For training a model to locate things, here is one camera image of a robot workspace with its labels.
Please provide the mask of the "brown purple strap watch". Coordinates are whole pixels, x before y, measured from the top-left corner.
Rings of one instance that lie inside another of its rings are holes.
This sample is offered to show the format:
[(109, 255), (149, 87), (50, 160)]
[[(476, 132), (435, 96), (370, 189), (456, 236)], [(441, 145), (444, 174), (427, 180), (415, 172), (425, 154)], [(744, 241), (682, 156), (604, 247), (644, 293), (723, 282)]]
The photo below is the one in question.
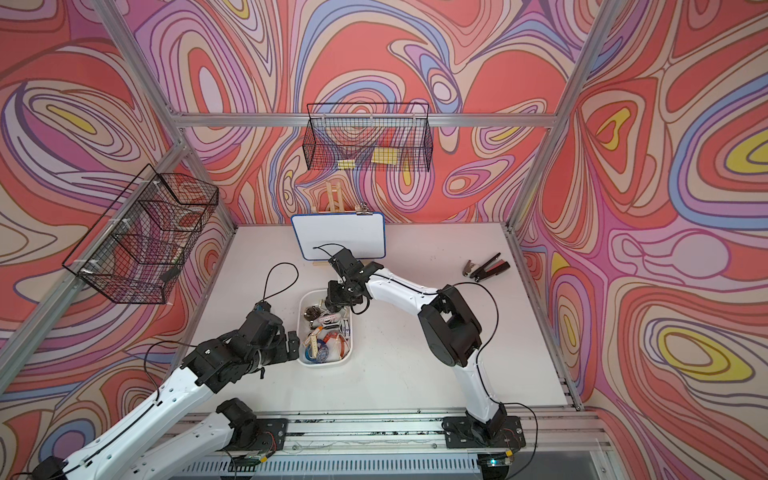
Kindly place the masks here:
[(313, 322), (321, 316), (322, 310), (316, 305), (307, 307), (303, 313), (303, 318), (308, 322)]

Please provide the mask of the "blue transparent watch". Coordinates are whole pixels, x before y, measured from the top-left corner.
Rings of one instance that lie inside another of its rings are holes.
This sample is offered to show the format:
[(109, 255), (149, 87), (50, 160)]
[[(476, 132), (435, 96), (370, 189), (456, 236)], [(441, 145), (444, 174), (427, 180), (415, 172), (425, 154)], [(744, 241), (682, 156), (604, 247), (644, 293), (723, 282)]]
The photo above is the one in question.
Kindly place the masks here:
[(325, 364), (329, 361), (330, 350), (326, 343), (319, 340), (316, 344), (310, 343), (305, 348), (305, 362), (310, 365)]

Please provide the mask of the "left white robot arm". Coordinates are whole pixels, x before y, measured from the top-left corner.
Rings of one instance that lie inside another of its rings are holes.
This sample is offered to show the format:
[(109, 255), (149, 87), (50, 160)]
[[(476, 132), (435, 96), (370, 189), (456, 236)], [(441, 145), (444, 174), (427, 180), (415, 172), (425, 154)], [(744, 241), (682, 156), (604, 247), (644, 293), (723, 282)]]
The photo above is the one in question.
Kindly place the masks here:
[(216, 451), (270, 456), (283, 447), (287, 422), (260, 419), (243, 401), (223, 401), (201, 422), (163, 441), (195, 407), (243, 377), (294, 361), (299, 338), (276, 315), (251, 311), (240, 328), (195, 346), (138, 407), (65, 458), (50, 456), (31, 479), (169, 479)]

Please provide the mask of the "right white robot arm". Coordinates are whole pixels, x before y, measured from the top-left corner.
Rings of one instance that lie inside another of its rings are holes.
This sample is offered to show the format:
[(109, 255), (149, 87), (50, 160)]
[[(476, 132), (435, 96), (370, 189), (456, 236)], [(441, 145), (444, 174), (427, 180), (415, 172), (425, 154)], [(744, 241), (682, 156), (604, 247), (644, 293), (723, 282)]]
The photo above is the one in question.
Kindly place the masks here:
[(351, 250), (340, 248), (328, 263), (338, 275), (327, 286), (325, 306), (344, 307), (384, 302), (415, 316), (433, 356), (451, 368), (466, 399), (465, 417), (456, 435), (483, 447), (499, 438), (508, 415), (493, 398), (480, 362), (482, 327), (454, 285), (428, 288), (395, 275), (378, 262), (363, 263)]

